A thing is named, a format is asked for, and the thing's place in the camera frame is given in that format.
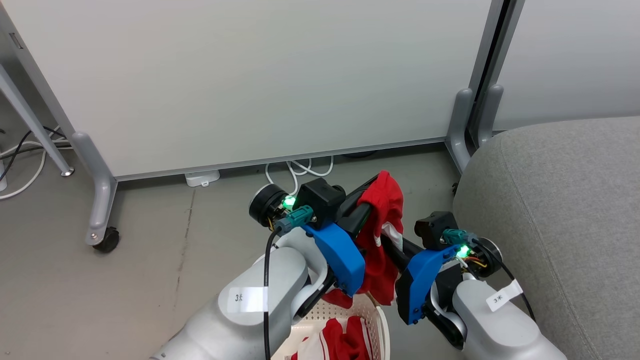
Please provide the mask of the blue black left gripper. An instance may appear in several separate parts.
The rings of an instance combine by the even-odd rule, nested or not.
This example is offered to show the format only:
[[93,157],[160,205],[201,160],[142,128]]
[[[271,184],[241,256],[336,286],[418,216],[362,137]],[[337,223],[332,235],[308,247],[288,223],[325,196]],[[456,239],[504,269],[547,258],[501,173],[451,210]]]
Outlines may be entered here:
[[[361,184],[354,191],[346,195],[343,207],[354,207],[359,198],[374,182],[378,174]],[[302,229],[313,238],[315,245],[322,253],[327,266],[333,271],[337,282],[336,287],[348,296],[353,297],[364,282],[365,260],[361,254],[355,240],[362,228],[365,226],[368,217],[372,212],[370,203],[360,203],[352,212],[339,213],[334,223],[325,225],[322,228],[315,228],[320,225],[316,219],[312,221],[311,207],[304,206],[306,223]]]

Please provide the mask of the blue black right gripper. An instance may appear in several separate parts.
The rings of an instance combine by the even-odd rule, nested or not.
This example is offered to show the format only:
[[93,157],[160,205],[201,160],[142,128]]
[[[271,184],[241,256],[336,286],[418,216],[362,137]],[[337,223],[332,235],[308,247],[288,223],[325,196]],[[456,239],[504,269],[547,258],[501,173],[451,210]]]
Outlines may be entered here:
[[439,271],[443,265],[455,259],[459,245],[429,250],[403,238],[400,250],[390,237],[382,235],[382,248],[400,272],[395,292],[398,315],[405,324],[415,325],[423,317],[428,317],[437,326],[462,325],[458,315],[441,308],[438,294],[431,296],[432,285]]

